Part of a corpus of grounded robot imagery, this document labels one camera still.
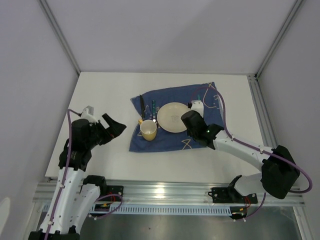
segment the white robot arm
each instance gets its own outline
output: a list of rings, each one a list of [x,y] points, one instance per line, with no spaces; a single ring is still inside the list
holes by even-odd
[[[29,240],[79,240],[90,208],[100,196],[107,195],[107,183],[103,176],[87,176],[80,194],[77,191],[92,157],[91,150],[118,137],[126,126],[105,113],[102,117],[109,127],[104,128],[93,116],[93,107],[90,106],[79,115],[80,119],[70,126],[71,139],[66,141],[59,157],[58,180],[50,208],[39,231],[31,232]]]
[[[203,110],[195,109],[194,105],[193,102],[191,111],[181,117],[187,128],[187,134],[203,146],[232,154],[260,171],[250,176],[237,176],[229,185],[232,189],[229,191],[232,194],[230,199],[235,200],[249,194],[265,192],[275,198],[284,199],[300,175],[289,151],[280,145],[273,149],[241,141],[222,126],[207,125],[203,119]],[[291,164],[266,153],[283,157]]]

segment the white table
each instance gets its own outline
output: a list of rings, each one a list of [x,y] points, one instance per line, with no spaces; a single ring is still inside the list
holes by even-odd
[[[209,148],[159,153],[129,152],[129,145],[140,118],[130,98],[150,90],[215,82],[226,104],[226,123],[229,130],[262,144],[262,136],[245,75],[171,74],[171,73],[106,73],[82,72],[69,107],[81,112],[94,107],[94,115],[102,119],[107,113],[127,126],[118,138],[92,150],[86,174],[101,175],[112,180],[229,183],[237,175],[258,172],[253,166],[230,154]],[[57,177],[59,155],[68,138],[65,117],[46,177]]]

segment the white wall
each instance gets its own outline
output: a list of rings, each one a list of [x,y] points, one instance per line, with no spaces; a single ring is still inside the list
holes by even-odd
[[[48,0],[84,72],[254,73],[295,0]]]
[[[0,238],[21,240],[77,75],[36,0],[0,1],[0,33]]]
[[[319,0],[306,1],[260,79],[280,144],[313,179],[313,190],[304,199],[316,239],[320,237],[319,10]]]

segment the blue cloth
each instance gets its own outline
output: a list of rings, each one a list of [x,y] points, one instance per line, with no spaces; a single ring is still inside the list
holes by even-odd
[[[178,102],[186,104],[191,100],[199,99],[204,105],[204,120],[209,124],[223,126],[223,119],[220,111],[220,103],[217,93],[213,89],[215,83],[195,84],[148,91],[142,94],[145,105],[145,119],[152,119],[152,100],[155,100],[156,113],[165,104]],[[140,96],[131,98],[137,112],[141,115]],[[171,133],[161,127],[157,129],[156,137],[153,141],[146,141],[140,132],[138,124],[133,132],[130,152],[152,153],[167,152],[185,149],[203,148],[192,137],[187,136],[187,131]]]

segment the yellow mug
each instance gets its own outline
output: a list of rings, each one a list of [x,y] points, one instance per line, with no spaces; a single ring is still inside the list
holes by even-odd
[[[140,124],[140,131],[142,133],[142,136],[147,141],[152,141],[155,139],[157,135],[157,124],[152,120],[142,120],[140,119],[138,121]]]

